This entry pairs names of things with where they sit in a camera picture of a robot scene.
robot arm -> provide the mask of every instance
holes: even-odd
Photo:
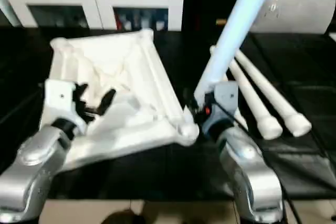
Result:
[[[92,114],[102,114],[112,102],[108,92],[97,109],[80,101],[86,84],[47,80],[45,106],[51,108],[49,124],[26,140],[11,166],[0,177],[0,222],[12,223],[37,218],[43,209],[51,181],[62,168],[71,141],[85,135]]]
[[[230,125],[231,118],[220,108],[233,115],[238,106],[238,87],[221,80],[264,1],[237,0],[194,92],[198,106],[194,111],[190,108],[194,115],[207,111],[198,123],[203,133],[218,145],[220,162],[229,178],[227,192],[234,197],[240,217],[253,223],[282,220],[281,184],[254,141]],[[208,102],[209,95],[213,102]]]

black table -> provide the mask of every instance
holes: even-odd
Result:
[[[110,33],[113,31],[0,29],[0,115],[15,108],[48,77],[53,55],[51,39]],[[155,46],[181,105],[183,90],[196,87],[209,59],[209,47],[217,37],[179,32],[154,34]],[[261,95],[285,131],[277,140],[264,141],[263,148],[289,195],[295,199],[335,198],[333,165],[324,157],[336,162],[336,42],[326,35],[250,34],[242,51],[313,125],[309,134],[292,137]],[[37,129],[42,103],[42,96],[34,98],[0,124],[0,172],[13,160],[19,144]],[[250,132],[260,138],[241,95],[239,107]],[[214,144],[200,137],[191,147],[172,144],[62,173],[54,179],[49,197],[226,199],[224,180]]]

white plastic pipe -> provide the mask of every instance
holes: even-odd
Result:
[[[211,47],[210,47],[210,54],[212,54],[212,53],[214,52],[214,50],[215,50],[215,46],[211,46]],[[228,81],[226,74],[223,76],[223,81]],[[241,124],[245,127],[245,129],[248,130],[248,126],[247,126],[246,120],[245,120],[245,118],[243,117],[243,115],[241,114],[241,112],[240,112],[240,110],[239,110],[239,107],[237,107],[234,116],[235,116],[235,119],[236,119],[239,123],[241,123]]]
[[[265,0],[237,0],[219,37],[216,49],[195,89],[198,106],[204,105],[204,96],[210,87],[223,78],[234,55],[243,43],[247,32],[255,20]]]
[[[234,59],[229,68],[235,80],[238,82],[240,91],[257,121],[257,127],[262,137],[266,140],[272,140],[279,137],[282,134],[281,125],[276,118],[268,112],[262,100]]]
[[[262,93],[266,96],[273,107],[283,118],[286,127],[298,137],[305,135],[311,130],[311,123],[307,118],[298,113],[292,105],[279,93],[276,88],[266,79],[266,77],[257,69],[253,63],[240,51],[237,51],[236,59],[242,67],[250,75],[253,82],[258,86]]]

white cabinet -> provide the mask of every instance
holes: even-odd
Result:
[[[8,0],[25,27],[181,30],[183,0]]]
[[[24,27],[102,28],[96,0],[8,0]]]
[[[183,0],[97,0],[104,29],[181,30]]]

light blue tube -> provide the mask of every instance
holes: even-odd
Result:
[[[221,81],[237,49],[243,43],[265,0],[237,0],[194,92],[199,106],[212,85]]]

